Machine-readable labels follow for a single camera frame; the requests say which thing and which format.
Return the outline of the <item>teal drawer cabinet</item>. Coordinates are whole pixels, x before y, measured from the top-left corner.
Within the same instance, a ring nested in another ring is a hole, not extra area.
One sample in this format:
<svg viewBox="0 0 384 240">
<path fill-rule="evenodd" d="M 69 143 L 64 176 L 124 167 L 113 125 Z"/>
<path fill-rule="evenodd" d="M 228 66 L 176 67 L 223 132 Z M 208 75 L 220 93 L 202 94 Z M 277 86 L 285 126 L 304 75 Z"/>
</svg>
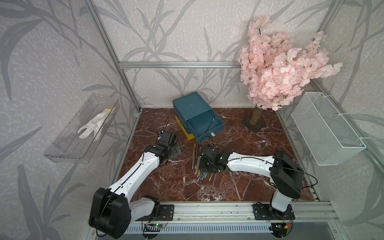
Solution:
<svg viewBox="0 0 384 240">
<path fill-rule="evenodd" d="M 183 121 L 187 121 L 212 109 L 198 92 L 193 92 L 173 100 L 173 106 L 176 114 Z"/>
</svg>

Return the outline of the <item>yellow pencil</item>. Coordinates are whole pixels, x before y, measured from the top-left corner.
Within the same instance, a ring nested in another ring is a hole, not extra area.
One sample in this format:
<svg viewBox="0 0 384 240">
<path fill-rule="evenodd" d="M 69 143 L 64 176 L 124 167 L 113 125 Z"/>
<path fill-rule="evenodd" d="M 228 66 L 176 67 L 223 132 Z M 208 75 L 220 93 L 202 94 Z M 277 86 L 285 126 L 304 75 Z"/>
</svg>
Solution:
<svg viewBox="0 0 384 240">
<path fill-rule="evenodd" d="M 196 147 L 196 157 L 195 157 L 195 174 L 199 176 L 199 164 L 200 164 L 200 145 Z"/>
</svg>

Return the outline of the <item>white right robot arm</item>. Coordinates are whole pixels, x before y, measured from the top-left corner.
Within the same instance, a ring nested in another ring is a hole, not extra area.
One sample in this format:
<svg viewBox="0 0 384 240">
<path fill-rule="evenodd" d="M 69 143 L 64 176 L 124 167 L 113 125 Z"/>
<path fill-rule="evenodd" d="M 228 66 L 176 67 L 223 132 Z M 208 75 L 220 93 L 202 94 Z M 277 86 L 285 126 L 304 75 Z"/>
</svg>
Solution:
<svg viewBox="0 0 384 240">
<path fill-rule="evenodd" d="M 275 187 L 270 208 L 285 212 L 293 199 L 301 197 L 304 171 L 284 152 L 273 156 L 255 157 L 235 152 L 215 152 L 210 146 L 198 154 L 198 168 L 202 173 L 247 172 L 270 178 Z"/>
</svg>

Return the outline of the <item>yellow drawer cabinet base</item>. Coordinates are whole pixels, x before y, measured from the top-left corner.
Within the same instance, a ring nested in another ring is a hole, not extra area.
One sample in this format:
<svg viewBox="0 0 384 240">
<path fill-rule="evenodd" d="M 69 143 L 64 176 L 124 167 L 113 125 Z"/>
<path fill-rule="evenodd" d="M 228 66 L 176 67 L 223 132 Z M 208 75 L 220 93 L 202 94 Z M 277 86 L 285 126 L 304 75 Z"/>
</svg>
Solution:
<svg viewBox="0 0 384 240">
<path fill-rule="evenodd" d="M 190 140 L 194 139 L 195 138 L 194 135 L 193 134 L 188 134 L 187 131 L 185 130 L 185 128 L 183 127 L 183 125 L 181 124 L 181 122 L 179 121 L 179 119 L 177 117 L 175 117 L 175 118 L 176 118 L 178 126 L 182 130 L 182 132 L 185 135 L 185 137 L 187 138 L 187 140 L 190 141 Z"/>
</svg>

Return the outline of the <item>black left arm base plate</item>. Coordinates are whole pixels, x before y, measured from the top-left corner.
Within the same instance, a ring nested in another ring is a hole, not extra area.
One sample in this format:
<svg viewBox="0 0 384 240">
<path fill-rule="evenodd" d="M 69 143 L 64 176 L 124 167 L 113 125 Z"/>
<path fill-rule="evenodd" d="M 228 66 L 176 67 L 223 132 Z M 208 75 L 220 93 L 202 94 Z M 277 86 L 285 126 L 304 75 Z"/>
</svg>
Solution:
<svg viewBox="0 0 384 240">
<path fill-rule="evenodd" d="M 137 219 L 137 221 L 172 221 L 175 205 L 156 203 L 150 215 Z"/>
</svg>

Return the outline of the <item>teal pull-out drawer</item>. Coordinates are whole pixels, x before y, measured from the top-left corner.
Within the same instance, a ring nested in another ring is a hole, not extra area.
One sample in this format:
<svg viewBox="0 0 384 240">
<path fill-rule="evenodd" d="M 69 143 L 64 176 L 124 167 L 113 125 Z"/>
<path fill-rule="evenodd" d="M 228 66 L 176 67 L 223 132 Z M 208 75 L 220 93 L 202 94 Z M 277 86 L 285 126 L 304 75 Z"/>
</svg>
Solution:
<svg viewBox="0 0 384 240">
<path fill-rule="evenodd" d="M 207 134 L 204 134 L 212 119 L 215 119 L 215 127 Z M 187 120 L 186 123 L 188 129 L 192 132 L 198 143 L 201 143 L 206 138 L 214 137 L 225 127 L 225 123 L 219 118 L 213 109 Z"/>
</svg>

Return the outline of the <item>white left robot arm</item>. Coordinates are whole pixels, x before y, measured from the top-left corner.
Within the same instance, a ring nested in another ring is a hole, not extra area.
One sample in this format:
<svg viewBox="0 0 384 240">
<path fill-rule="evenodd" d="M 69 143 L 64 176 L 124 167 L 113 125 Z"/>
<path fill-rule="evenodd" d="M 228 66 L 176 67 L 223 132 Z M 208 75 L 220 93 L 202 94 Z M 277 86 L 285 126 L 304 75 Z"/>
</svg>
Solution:
<svg viewBox="0 0 384 240">
<path fill-rule="evenodd" d="M 95 192 L 89 225 L 97 234 L 104 233 L 118 239 L 130 223 L 159 213 L 160 205 L 156 198 L 143 197 L 132 201 L 132 197 L 152 171 L 181 154 L 177 140 L 175 134 L 161 131 L 156 143 L 144 149 L 127 173 L 107 189 L 99 188 Z"/>
</svg>

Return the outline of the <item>pink artificial blossom tree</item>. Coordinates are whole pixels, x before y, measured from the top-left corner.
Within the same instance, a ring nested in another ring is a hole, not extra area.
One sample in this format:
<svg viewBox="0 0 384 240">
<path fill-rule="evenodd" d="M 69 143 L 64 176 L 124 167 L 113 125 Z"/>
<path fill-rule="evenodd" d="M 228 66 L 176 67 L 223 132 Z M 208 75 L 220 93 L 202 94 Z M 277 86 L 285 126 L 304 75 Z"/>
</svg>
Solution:
<svg viewBox="0 0 384 240">
<path fill-rule="evenodd" d="M 247 98 L 255 107 L 246 122 L 253 132 L 261 128 L 264 110 L 278 111 L 290 105 L 312 79 L 334 76 L 343 66 L 329 63 L 328 52 L 321 47 L 325 38 L 322 31 L 304 49 L 295 48 L 289 34 L 267 34 L 270 23 L 270 18 L 259 17 L 249 24 L 249 45 L 238 57 L 240 79 L 248 87 Z"/>
</svg>

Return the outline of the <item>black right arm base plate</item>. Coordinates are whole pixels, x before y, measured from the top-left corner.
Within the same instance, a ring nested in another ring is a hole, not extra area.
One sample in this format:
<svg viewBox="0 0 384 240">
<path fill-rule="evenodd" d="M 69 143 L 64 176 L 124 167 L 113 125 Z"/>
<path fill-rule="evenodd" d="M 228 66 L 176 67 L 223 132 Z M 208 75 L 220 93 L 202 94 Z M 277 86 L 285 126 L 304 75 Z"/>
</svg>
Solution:
<svg viewBox="0 0 384 240">
<path fill-rule="evenodd" d="M 290 221 L 295 220 L 295 214 L 290 204 L 285 212 L 280 212 L 272 208 L 270 204 L 257 202 L 252 205 L 255 220 L 265 221 Z"/>
</svg>

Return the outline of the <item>aluminium front rail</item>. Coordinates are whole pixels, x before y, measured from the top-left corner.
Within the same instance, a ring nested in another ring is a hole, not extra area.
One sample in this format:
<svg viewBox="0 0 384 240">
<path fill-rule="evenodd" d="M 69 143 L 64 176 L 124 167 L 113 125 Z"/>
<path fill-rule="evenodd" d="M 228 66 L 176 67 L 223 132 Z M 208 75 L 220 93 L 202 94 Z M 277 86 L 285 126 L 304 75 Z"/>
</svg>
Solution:
<svg viewBox="0 0 384 240">
<path fill-rule="evenodd" d="M 296 219 L 290 221 L 255 220 L 254 202 L 163 202 L 175 205 L 170 224 L 186 223 L 316 223 L 338 222 L 340 219 L 330 202 L 292 202 Z"/>
</svg>

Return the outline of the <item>white work glove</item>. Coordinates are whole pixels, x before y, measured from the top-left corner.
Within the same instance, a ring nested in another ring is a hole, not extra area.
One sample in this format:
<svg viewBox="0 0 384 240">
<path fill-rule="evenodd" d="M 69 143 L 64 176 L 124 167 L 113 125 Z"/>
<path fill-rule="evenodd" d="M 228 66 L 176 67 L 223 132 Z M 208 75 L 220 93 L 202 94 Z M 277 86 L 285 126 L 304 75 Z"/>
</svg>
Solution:
<svg viewBox="0 0 384 240">
<path fill-rule="evenodd" d="M 102 131 L 104 129 L 103 124 L 107 119 L 108 115 L 111 113 L 112 109 L 104 109 L 101 113 L 97 114 L 92 118 L 87 124 L 79 128 L 78 134 L 82 132 L 79 136 L 80 139 L 87 138 L 90 134 L 94 134 L 94 142 L 101 139 Z"/>
</svg>

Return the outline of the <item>clear plastic wall tray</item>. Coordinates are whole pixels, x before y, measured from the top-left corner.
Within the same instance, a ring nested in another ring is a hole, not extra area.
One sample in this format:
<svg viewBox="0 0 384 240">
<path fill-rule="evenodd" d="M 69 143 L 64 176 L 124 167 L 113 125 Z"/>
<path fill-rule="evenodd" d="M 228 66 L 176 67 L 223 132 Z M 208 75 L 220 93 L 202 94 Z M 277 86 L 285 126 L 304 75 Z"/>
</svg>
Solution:
<svg viewBox="0 0 384 240">
<path fill-rule="evenodd" d="M 120 106 L 117 98 L 91 94 L 43 156 L 54 163 L 87 164 Z"/>
</svg>

